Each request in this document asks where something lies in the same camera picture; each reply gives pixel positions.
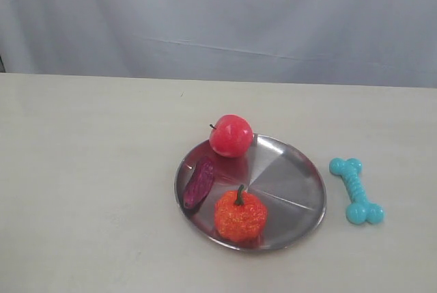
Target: table surface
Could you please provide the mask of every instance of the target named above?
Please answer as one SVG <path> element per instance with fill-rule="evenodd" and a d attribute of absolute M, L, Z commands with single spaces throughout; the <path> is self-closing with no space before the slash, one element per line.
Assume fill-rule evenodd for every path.
<path fill-rule="evenodd" d="M 319 169 L 300 244 L 218 246 L 173 192 L 208 124 L 241 115 Z M 437 292 L 437 90 L 0 74 L 0 292 Z M 334 157 L 386 221 L 354 226 Z"/>

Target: blue dog bone toy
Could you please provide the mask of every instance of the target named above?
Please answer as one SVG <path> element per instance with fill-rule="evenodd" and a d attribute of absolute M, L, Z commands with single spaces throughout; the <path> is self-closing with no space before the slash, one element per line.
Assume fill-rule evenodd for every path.
<path fill-rule="evenodd" d="M 357 158 L 344 161 L 334 158 L 329 162 L 329 171 L 336 176 L 341 176 L 352 202 L 346 208 L 346 218 L 351 223 L 359 225 L 365 221 L 375 224 L 384 220 L 384 209 L 375 203 L 370 203 L 361 184 L 358 174 L 363 166 Z"/>

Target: apple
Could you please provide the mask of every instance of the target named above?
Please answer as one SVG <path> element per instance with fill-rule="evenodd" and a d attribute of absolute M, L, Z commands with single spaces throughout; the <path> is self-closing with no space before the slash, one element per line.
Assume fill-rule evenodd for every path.
<path fill-rule="evenodd" d="M 219 155 L 227 158 L 243 156 L 252 144 L 253 131 L 249 123 L 234 114 L 227 114 L 210 125 L 210 145 Z"/>

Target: white curtain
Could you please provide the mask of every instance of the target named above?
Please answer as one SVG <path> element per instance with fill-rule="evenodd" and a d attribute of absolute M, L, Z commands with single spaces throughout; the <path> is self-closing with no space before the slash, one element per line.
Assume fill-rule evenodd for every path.
<path fill-rule="evenodd" d="M 8 72 L 437 87 L 437 0 L 0 0 Z"/>

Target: stainless steel plate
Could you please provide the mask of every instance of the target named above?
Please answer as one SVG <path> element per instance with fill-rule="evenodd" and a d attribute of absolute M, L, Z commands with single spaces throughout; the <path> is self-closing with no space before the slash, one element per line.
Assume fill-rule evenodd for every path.
<path fill-rule="evenodd" d="M 208 155 L 216 166 L 210 194 L 194 211 L 184 208 L 182 194 L 196 162 Z M 244 184 L 268 208 L 268 220 L 256 242 L 237 245 L 222 239 L 214 228 L 214 205 L 225 191 Z M 182 160 L 175 179 L 175 194 L 185 217 L 208 238 L 243 251 L 281 249 L 312 232 L 326 210 L 326 191 L 314 164 L 300 151 L 271 137 L 255 135 L 242 158 L 223 158 L 209 141 L 193 148 Z"/>

